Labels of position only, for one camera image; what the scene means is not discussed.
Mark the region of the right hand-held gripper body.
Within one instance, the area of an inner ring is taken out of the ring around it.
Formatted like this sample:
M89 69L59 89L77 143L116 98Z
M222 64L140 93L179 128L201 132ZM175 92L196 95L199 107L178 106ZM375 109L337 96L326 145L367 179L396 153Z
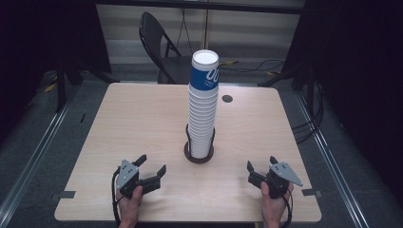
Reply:
M285 161L277 162L269 166L267 180L271 199L277 199L283 196L287 192L290 182L300 187L303 186L303 182L297 176L296 172Z

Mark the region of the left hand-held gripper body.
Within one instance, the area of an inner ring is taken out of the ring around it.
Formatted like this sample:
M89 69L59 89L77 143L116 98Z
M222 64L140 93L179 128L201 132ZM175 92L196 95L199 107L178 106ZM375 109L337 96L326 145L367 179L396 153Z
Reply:
M143 188L138 184L141 164L140 161L122 160L116 180L116 192L119 198L125 197L131 200L142 197Z

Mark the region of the black folding chair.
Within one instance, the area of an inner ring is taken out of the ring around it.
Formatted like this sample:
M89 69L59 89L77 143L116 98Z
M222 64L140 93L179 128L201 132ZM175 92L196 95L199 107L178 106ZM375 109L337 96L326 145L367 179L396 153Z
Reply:
M146 53L159 70L158 83L188 85L192 56L182 55L160 22L147 11L141 16L139 35Z

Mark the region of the stack of white paper cups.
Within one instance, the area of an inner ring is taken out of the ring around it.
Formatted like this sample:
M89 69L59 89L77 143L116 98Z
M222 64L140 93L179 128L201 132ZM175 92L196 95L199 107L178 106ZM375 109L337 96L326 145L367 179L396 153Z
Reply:
M199 90L188 88L188 133L190 154L195 159L206 158L213 138L219 87Z

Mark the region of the metal floor rail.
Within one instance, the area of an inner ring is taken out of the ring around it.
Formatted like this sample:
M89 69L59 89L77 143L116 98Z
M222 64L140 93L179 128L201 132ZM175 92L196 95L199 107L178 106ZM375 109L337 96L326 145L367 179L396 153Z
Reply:
M306 99L300 92L296 93L296 97L304 118L306 119L311 133L314 136L317 147L319 148L323 160L325 161L335 182L337 191L341 196L342 201L353 220L355 228L370 228L370 225L366 220L359 203L357 202L350 186L348 185L341 170L339 169L332 150L319 128L319 124L317 123L317 121L314 120L314 116L311 115L308 111Z
M61 109L57 92L40 93L0 145L0 228L7 227L27 193L80 88L77 85L68 91Z

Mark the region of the black wire cup holder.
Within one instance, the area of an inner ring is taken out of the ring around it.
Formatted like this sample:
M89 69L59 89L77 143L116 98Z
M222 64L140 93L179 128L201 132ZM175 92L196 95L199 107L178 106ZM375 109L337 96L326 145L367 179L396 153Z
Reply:
M183 147L183 153L185 155L185 157L193 163L207 163L209 162L213 156L214 156L214 139L215 139L215 133L216 133L216 129L213 129L213 134L212 137L210 139L210 144L209 144L209 150L206 156L202 157L202 158L196 158L192 155L192 149L191 149L191 145L192 145L192 140L190 137L190 133L188 130L188 126L185 127L185 133L186 133L186 137L187 137L187 142L185 143L184 147Z

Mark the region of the blue banded paper cup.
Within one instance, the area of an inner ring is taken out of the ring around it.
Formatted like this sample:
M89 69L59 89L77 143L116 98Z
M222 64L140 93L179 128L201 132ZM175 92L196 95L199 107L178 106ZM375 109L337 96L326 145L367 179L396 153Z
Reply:
M215 89L219 83L219 55L209 49L196 51L192 56L190 84L201 91Z

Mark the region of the person's left hand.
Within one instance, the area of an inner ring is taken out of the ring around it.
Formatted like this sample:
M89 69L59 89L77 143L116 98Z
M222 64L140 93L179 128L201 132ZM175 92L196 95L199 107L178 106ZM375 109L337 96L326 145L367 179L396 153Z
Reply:
M140 214L140 205L143 199L143 188L137 186L132 192L131 199L124 197L119 191L117 191L116 198L118 200L121 222L136 222L137 224Z

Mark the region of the person's right hand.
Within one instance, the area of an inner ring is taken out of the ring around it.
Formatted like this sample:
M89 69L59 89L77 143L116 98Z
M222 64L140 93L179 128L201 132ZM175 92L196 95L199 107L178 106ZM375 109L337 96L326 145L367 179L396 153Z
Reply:
M286 209L286 204L293 190L294 185L290 183L288 186L288 192L284 195L283 198L271 199L269 186L267 185L267 183L264 182L261 184L261 216L263 222L277 223L280 225L282 215Z

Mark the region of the black stand leg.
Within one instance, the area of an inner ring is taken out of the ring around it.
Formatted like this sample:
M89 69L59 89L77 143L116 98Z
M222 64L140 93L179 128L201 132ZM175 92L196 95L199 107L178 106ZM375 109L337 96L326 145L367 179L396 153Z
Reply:
M67 103L67 94L66 94L66 79L73 86L79 86L83 82L83 77L81 72L83 70L88 71L90 74L96 76L102 81L112 84L117 83L117 80L114 80L108 76L106 76L101 71L97 70L95 67L75 59L64 59L61 60L56 68L56 82L57 82L57 95L58 95L58 105L56 111L59 112L62 110L64 105Z
M314 69L311 65L300 63L292 66L290 69L282 71L274 78L259 83L259 87L270 87L280 80L293 78L292 89L294 91L301 91L304 86L307 86L307 108L310 113L314 111Z

